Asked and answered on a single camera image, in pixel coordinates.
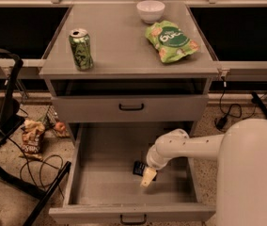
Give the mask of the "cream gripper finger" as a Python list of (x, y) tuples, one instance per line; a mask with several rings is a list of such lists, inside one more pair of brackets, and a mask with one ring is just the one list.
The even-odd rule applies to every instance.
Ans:
[(140, 185), (142, 187), (148, 187), (153, 179), (157, 175), (157, 170), (152, 167), (146, 167), (143, 172), (143, 177)]

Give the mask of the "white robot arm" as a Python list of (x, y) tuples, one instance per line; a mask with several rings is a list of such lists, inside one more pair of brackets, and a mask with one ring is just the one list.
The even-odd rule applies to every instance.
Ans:
[(176, 129), (158, 137), (141, 186), (178, 157), (217, 161), (216, 226), (267, 226), (267, 120), (239, 121), (223, 135), (189, 137)]

